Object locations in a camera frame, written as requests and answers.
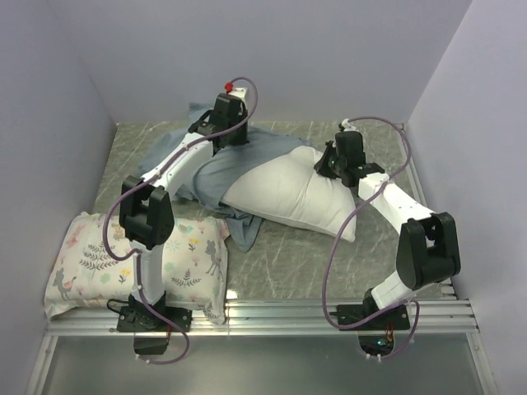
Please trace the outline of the white pillow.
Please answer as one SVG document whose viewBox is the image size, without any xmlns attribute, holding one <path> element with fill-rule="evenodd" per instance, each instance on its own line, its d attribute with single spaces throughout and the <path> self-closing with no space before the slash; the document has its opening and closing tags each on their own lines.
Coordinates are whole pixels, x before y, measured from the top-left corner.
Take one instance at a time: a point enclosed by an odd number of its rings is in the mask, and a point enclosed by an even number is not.
<svg viewBox="0 0 527 395">
<path fill-rule="evenodd" d="M 339 180 L 315 172 L 321 156 L 313 147 L 299 146 L 240 176 L 221 203 L 282 225 L 335 236 L 356 205 Z"/>
</svg>

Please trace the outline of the blue-grey pillowcase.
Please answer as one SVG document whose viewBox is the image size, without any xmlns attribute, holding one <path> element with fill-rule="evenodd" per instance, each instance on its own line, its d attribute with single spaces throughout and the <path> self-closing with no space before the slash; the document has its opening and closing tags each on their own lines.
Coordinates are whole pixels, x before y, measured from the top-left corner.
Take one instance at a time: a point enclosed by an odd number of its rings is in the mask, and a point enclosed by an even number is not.
<svg viewBox="0 0 527 395">
<path fill-rule="evenodd" d="M 254 244 L 263 219 L 224 204 L 221 199 L 242 175 L 299 146 L 310 145 L 306 139 L 256 126 L 248 127 L 248 140 L 243 146 L 221 149 L 193 170 L 189 181 L 175 193 L 175 199 L 196 201 L 203 208 L 221 215 L 226 220 L 232 239 L 243 253 Z"/>
</svg>

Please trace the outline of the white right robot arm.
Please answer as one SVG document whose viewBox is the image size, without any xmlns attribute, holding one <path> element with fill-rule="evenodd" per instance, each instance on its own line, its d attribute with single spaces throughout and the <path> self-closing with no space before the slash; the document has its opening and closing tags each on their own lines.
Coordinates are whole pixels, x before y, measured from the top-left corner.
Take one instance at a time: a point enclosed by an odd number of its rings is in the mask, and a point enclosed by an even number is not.
<svg viewBox="0 0 527 395">
<path fill-rule="evenodd" d="M 384 327 L 391 320 L 391 306 L 460 272 L 453 216 L 423 206 L 395 184 L 381 166 L 367 162 L 363 137 L 356 128 L 344 128 L 326 142 L 314 169 L 324 177 L 340 179 L 399 235 L 394 272 L 365 294 L 362 317 L 367 326 Z"/>
</svg>

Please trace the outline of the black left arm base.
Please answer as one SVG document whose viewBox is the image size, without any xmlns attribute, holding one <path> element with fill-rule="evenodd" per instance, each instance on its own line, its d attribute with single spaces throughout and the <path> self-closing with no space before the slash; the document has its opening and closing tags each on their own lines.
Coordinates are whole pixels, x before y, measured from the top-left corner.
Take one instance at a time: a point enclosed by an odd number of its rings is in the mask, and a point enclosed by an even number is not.
<svg viewBox="0 0 527 395">
<path fill-rule="evenodd" d="M 132 296 L 128 300 L 109 299 L 106 307 L 118 315 L 116 332 L 134 335 L 133 349 L 139 356 L 162 356 L 169 346 L 170 335 L 174 328 L 152 314 Z M 166 306 L 162 297 L 152 308 L 175 323 L 184 333 L 190 329 L 192 311 Z"/>
</svg>

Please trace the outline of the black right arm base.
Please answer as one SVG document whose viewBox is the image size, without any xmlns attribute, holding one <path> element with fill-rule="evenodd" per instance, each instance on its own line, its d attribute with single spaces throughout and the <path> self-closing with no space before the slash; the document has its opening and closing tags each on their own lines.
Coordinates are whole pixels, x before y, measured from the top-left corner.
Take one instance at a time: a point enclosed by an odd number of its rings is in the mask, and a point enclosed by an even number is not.
<svg viewBox="0 0 527 395">
<path fill-rule="evenodd" d="M 331 315 L 337 319 L 338 325 L 343 326 L 358 323 L 376 311 L 377 308 L 370 302 L 361 305 L 339 304 Z M 358 336 L 361 351 L 366 358 L 375 357 L 377 360 L 396 354 L 395 332 L 405 330 L 410 330 L 413 335 L 408 310 L 404 304 L 355 328 L 355 331 L 364 332 Z"/>
</svg>

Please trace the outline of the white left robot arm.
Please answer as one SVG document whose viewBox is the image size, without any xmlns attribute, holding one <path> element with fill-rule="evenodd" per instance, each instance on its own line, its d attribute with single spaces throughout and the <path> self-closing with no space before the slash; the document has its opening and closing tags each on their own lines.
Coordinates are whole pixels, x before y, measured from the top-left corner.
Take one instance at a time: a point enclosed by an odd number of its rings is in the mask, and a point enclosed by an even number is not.
<svg viewBox="0 0 527 395">
<path fill-rule="evenodd" d="M 141 177 L 122 184 L 119 224 L 134 251 L 134 286 L 128 306 L 138 323 L 156 331 L 169 322 L 162 280 L 162 254 L 175 227 L 171 199 L 192 173 L 226 146 L 248 142 L 245 88 L 227 87 L 194 122 L 180 144 Z"/>
</svg>

